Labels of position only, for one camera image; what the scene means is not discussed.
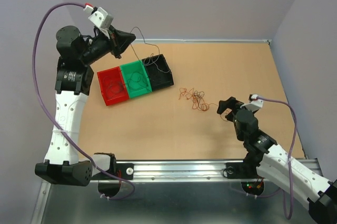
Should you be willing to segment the green plastic bin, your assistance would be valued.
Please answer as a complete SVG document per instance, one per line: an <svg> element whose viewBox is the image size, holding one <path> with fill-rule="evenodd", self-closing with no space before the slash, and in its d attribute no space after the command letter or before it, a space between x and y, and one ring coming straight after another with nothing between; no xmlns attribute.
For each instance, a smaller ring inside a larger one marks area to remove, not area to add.
<svg viewBox="0 0 337 224"><path fill-rule="evenodd" d="M130 99L152 92L147 72L142 62L122 64L120 66Z"/></svg>

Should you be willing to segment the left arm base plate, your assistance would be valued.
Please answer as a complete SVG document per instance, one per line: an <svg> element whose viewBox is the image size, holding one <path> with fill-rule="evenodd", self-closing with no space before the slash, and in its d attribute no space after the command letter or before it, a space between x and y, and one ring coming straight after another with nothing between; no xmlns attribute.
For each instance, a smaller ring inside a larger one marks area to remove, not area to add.
<svg viewBox="0 0 337 224"><path fill-rule="evenodd" d="M115 176L125 180L133 180L134 163L131 162L117 162L114 164L112 172Z"/></svg>

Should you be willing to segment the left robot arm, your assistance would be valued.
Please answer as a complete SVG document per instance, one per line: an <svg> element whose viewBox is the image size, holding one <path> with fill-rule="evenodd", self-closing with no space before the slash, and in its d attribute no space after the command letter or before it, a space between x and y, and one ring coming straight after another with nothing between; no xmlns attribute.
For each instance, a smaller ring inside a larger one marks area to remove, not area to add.
<svg viewBox="0 0 337 224"><path fill-rule="evenodd" d="M91 64L111 53L117 59L135 40L135 35L110 26L107 33L94 28L94 37L84 36L75 26L65 26L56 33L60 56L55 82L56 112L51 142L35 174L51 184L87 186L99 173L107 179L117 174L113 154L99 153L81 161L77 146L81 118L90 93L94 72ZM100 161L99 170L93 163Z"/></svg>

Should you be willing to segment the red plastic bin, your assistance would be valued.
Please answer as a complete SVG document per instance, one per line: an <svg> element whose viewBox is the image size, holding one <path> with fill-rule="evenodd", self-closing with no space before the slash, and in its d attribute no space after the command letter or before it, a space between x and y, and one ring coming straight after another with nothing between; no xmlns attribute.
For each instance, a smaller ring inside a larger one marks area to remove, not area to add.
<svg viewBox="0 0 337 224"><path fill-rule="evenodd" d="M97 72L98 82L106 106L130 99L119 66Z"/></svg>

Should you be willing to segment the black plastic bin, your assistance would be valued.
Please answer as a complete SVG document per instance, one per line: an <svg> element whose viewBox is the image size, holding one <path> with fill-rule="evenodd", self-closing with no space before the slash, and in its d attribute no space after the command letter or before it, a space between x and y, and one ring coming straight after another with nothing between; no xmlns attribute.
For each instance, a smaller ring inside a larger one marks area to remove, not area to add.
<svg viewBox="0 0 337 224"><path fill-rule="evenodd" d="M152 91L174 85L172 71L163 54L142 59Z"/></svg>

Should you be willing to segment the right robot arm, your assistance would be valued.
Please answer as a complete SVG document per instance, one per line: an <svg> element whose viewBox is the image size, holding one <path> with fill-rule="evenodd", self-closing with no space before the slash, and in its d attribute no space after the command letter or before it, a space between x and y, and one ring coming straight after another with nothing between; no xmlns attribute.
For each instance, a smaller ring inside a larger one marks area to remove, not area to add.
<svg viewBox="0 0 337 224"><path fill-rule="evenodd" d="M336 182L307 168L292 157L292 150L284 150L259 128L255 114L265 101L266 98L251 94L248 103L230 97L218 104L219 115L229 110L225 118L234 124L236 138L247 150L242 164L244 174L257 174L289 194L290 204L284 206L287 219L291 219L297 200L316 223L336 223Z"/></svg>

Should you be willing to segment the orange black wire ball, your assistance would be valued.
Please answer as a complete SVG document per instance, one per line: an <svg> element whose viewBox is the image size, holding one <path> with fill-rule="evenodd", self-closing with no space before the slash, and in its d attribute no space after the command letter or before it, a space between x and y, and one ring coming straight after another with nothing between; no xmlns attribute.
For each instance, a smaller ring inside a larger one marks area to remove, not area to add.
<svg viewBox="0 0 337 224"><path fill-rule="evenodd" d="M204 99L205 92L198 91L194 88L187 89L184 87L179 88L179 100L186 99L192 102L192 110L197 110L201 112L208 111L212 106L218 107L219 105L216 103L207 103Z"/></svg>

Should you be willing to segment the aluminium frame rail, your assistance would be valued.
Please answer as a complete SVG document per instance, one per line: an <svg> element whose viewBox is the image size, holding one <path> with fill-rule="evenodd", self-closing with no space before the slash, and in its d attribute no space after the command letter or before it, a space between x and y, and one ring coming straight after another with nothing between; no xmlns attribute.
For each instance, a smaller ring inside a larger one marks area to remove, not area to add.
<svg viewBox="0 0 337 224"><path fill-rule="evenodd" d="M89 157L94 155L86 155L84 160L87 160ZM230 162L243 162L243 160L234 160ZM91 180L117 180L119 183L127 183L130 186L133 186L136 181L139 179L147 179L149 181L156 182L172 182L172 181L183 181L190 182L193 180L201 180L203 178L211 177L213 174L221 176L224 180L229 180L222 176L222 170L225 169L226 163L223 162L219 164L218 169L213 168L212 161L141 161L134 163L134 175L133 180L125 180L120 177L117 177L113 174L112 169L104 170L105 165L100 161L94 161L93 165L98 170L95 173ZM244 194L254 198L262 197L262 184L265 178L259 177L257 179L240 179L244 183Z"/></svg>

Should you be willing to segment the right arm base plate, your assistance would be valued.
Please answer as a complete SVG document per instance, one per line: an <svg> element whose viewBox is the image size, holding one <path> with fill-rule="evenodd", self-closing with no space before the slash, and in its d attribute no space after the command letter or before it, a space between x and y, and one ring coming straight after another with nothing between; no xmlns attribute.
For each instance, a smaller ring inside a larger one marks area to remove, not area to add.
<svg viewBox="0 0 337 224"><path fill-rule="evenodd" d="M228 162L222 170L222 176L228 179L257 179L256 166L244 162Z"/></svg>

